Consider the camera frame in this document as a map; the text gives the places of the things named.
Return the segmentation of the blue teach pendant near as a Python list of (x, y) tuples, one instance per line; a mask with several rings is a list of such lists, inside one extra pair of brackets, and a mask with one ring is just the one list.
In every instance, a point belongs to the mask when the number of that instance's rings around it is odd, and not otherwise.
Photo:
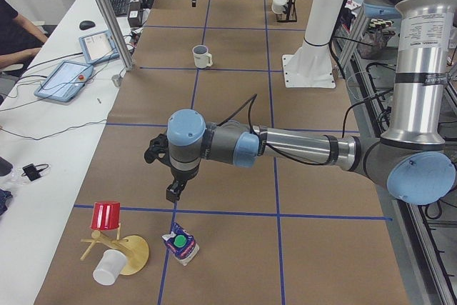
[(75, 61), (62, 61), (35, 90), (40, 99), (67, 103), (72, 100), (91, 78), (94, 67)]

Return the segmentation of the blue teach pendant far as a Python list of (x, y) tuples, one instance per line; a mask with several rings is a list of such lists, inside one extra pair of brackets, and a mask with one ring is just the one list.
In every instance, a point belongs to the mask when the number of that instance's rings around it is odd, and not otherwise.
[(87, 64), (95, 65), (119, 58), (119, 52), (109, 30), (79, 37), (79, 43)]

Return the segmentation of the blue teach pendant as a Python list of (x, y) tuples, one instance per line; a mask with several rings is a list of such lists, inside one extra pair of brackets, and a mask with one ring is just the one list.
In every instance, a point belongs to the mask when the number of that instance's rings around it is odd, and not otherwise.
[(72, 100), (91, 78), (94, 67), (75, 61), (62, 61), (35, 90), (40, 99), (67, 103)]
[(79, 37), (79, 43), (87, 64), (95, 65), (119, 58), (119, 52), (109, 30)]

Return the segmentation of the white mug with grey interior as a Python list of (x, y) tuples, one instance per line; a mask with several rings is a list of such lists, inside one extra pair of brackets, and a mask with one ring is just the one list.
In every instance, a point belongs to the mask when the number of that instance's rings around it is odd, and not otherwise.
[(197, 45), (192, 48), (194, 64), (198, 69), (205, 69), (213, 66), (213, 57), (205, 45)]

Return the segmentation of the white plastic cup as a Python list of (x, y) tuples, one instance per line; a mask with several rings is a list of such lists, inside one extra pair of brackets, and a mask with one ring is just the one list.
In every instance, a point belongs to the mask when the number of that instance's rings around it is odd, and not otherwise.
[(92, 276), (97, 283), (103, 286), (113, 285), (126, 264), (127, 258), (122, 252), (108, 249), (104, 252)]

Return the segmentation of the small black adapter box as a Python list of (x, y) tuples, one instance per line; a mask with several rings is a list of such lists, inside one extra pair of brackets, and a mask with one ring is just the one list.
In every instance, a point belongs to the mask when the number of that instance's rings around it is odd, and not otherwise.
[(22, 176), (26, 176), (29, 181), (35, 181), (41, 178), (41, 173), (49, 168), (48, 164), (29, 164), (22, 168)]

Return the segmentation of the white mug on rack lower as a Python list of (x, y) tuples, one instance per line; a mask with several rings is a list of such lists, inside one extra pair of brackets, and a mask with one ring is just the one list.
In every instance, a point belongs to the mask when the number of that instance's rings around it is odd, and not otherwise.
[(288, 0), (272, 0), (271, 10), (275, 14), (282, 14), (285, 11)]

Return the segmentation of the seated person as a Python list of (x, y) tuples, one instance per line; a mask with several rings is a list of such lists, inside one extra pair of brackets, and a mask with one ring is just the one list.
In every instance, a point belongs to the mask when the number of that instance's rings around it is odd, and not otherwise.
[(0, 15), (1, 68), (22, 64), (21, 69), (10, 72), (12, 76), (20, 77), (48, 38), (6, 0), (1, 0)]

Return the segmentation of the red plastic cup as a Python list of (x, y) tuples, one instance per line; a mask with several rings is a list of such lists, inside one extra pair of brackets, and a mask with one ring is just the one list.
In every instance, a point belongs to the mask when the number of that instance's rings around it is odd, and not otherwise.
[(121, 205), (119, 201), (96, 201), (91, 220), (91, 229), (99, 231), (119, 228)]

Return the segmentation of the black computer mouse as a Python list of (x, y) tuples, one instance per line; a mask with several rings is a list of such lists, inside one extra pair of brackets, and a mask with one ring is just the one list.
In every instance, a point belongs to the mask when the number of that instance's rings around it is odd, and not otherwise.
[(90, 20), (84, 20), (79, 23), (79, 29), (82, 31), (92, 29), (96, 26), (96, 24), (93, 21)]

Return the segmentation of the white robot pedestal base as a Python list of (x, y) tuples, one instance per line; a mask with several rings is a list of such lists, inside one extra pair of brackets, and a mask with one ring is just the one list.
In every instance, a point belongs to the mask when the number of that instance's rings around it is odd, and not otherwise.
[(282, 56), (287, 88), (336, 87), (329, 43), (345, 3), (346, 0), (313, 0), (302, 46), (295, 54)]

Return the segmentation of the black box beside keyboard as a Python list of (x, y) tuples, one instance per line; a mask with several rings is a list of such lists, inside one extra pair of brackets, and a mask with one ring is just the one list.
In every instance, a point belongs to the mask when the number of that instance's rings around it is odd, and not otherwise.
[(144, 25), (149, 15), (149, 9), (143, 9), (139, 0), (129, 4), (127, 20), (131, 28), (139, 28)]

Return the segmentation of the wooden mug tree stand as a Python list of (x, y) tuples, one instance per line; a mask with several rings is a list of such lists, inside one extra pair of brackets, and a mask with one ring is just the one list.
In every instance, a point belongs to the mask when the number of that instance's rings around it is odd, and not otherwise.
[(129, 235), (121, 238), (120, 231), (121, 227), (119, 226), (114, 239), (104, 234), (101, 230), (93, 230), (90, 239), (81, 239), (81, 242), (89, 243), (89, 246), (82, 254), (80, 260), (83, 261), (96, 244), (103, 244), (110, 249), (120, 251), (126, 256), (126, 266), (121, 270), (121, 275), (130, 276), (142, 270), (149, 260), (148, 243), (139, 235)]

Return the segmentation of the aluminium frame post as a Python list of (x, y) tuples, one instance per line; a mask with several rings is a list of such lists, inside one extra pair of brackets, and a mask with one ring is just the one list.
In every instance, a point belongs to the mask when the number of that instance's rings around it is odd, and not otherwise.
[(134, 65), (133, 59), (127, 49), (126, 42), (124, 40), (123, 34), (121, 33), (121, 28), (115, 16), (114, 10), (111, 7), (109, 0), (95, 0), (96, 4), (101, 12), (101, 15), (104, 18), (108, 29), (111, 31), (111, 34), (114, 39), (115, 46), (118, 50), (119, 56), (123, 62), (124, 68), (127, 71), (132, 70)]

